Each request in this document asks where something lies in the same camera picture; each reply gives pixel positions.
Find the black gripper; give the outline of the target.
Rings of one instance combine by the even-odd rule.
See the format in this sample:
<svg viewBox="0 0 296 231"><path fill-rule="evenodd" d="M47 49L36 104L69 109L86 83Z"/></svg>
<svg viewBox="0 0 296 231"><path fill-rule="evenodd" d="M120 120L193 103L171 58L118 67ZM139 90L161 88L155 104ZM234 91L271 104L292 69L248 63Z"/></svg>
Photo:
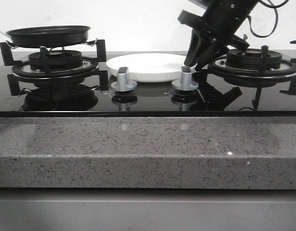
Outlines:
<svg viewBox="0 0 296 231"><path fill-rule="evenodd" d="M178 21L192 29L189 49L184 61L185 66L195 66L199 71L214 59L225 55L231 45L246 50L249 44L235 35L235 32L257 5L257 0L193 0L206 11L198 16L183 10ZM211 43L209 38L219 42Z"/></svg>

